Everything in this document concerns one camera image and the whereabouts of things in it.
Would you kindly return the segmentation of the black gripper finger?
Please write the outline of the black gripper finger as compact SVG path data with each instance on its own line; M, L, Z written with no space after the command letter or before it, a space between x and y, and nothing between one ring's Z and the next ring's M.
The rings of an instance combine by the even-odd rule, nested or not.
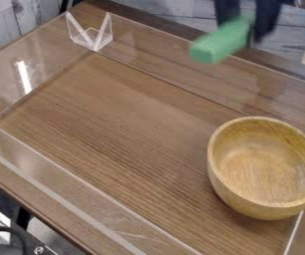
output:
M240 14L239 0L214 0L216 24L222 25Z
M259 43L273 32L282 9L281 0L255 0L254 41Z

